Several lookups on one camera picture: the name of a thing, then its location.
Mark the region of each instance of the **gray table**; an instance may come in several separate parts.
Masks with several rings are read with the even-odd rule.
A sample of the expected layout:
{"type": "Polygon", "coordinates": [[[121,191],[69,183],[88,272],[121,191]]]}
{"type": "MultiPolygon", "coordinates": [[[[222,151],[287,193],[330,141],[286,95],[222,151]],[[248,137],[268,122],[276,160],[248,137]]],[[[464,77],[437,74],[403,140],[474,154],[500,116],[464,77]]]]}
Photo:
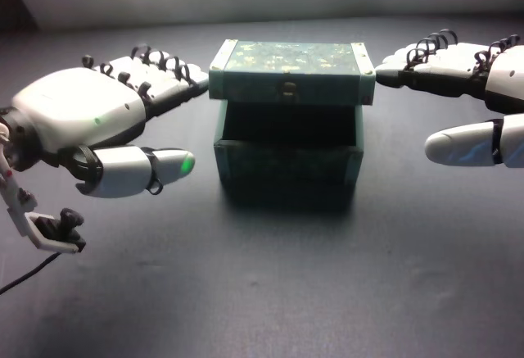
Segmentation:
{"type": "MultiPolygon", "coordinates": [[[[364,41],[378,64],[444,27],[474,43],[524,34],[524,20],[453,17],[4,35],[1,102],[84,53],[110,60],[140,42],[206,67],[226,38],[364,41]]],[[[498,114],[470,97],[377,86],[354,199],[337,213],[227,201],[212,149],[218,108],[203,96],[135,141],[197,157],[159,197],[82,197],[43,164],[20,175],[39,211],[86,216],[88,246],[0,298],[2,358],[524,355],[524,175],[446,168],[423,151],[439,129],[498,114]]],[[[47,253],[5,211],[0,225],[3,285],[47,253]]]]}

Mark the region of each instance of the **open box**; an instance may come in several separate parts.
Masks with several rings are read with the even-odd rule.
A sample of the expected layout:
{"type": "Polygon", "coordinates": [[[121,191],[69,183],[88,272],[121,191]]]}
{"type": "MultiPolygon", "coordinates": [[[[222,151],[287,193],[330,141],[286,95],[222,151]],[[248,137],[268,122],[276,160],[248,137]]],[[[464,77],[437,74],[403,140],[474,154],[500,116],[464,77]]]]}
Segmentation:
{"type": "Polygon", "coordinates": [[[210,98],[222,99],[214,145],[221,180],[354,184],[361,104],[374,90],[359,44],[364,58],[357,62],[353,44],[227,40],[210,68],[210,98]]]}

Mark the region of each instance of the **black wire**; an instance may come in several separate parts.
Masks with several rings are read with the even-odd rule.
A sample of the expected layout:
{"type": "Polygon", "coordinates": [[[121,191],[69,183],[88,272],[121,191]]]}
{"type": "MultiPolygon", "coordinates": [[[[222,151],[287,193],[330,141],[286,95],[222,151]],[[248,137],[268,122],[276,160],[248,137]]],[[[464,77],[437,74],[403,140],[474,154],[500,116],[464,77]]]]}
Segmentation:
{"type": "Polygon", "coordinates": [[[31,276],[35,276],[38,272],[40,272],[43,268],[45,268],[46,265],[48,265],[51,262],[53,262],[60,254],[61,253],[55,253],[55,254],[50,255],[46,260],[44,260],[44,262],[42,264],[37,266],[35,269],[31,270],[30,272],[28,272],[27,274],[25,274],[21,278],[18,278],[17,280],[14,280],[14,281],[10,282],[8,285],[0,288],[0,295],[2,295],[5,292],[8,292],[13,287],[16,287],[18,284],[20,284],[20,283],[24,282],[25,280],[29,279],[31,276]]]}

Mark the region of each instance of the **tabletop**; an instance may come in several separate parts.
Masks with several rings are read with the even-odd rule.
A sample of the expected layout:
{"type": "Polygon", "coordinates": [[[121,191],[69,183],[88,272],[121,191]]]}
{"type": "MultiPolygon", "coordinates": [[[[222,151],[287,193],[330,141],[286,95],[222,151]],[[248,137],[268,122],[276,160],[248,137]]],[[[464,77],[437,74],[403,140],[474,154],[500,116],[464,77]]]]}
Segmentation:
{"type": "MultiPolygon", "coordinates": [[[[364,42],[375,66],[431,32],[489,44],[524,34],[494,17],[354,18],[0,35],[0,101],[84,54],[139,43],[207,68],[225,39],[364,42]]],[[[524,355],[524,187],[519,170],[431,163],[432,133],[500,117],[469,96],[377,85],[350,205],[318,195],[232,201],[207,95],[151,120],[133,143],[182,147],[194,171],[160,196],[83,197],[64,169],[18,174],[37,211],[85,216],[85,250],[0,297],[3,358],[519,357],[524,355]]],[[[48,254],[0,210],[0,286],[48,254]]]]}

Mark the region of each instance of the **green light spot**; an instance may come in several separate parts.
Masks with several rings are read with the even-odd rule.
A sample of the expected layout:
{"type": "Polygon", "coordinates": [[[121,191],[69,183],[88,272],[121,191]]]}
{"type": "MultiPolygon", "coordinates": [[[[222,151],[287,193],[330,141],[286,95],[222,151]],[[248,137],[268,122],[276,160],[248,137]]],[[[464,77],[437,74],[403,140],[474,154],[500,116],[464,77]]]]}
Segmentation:
{"type": "Polygon", "coordinates": [[[189,172],[191,172],[193,165],[194,165],[194,161],[192,157],[186,157],[182,165],[180,166],[180,172],[182,172],[183,174],[188,174],[189,172]]]}

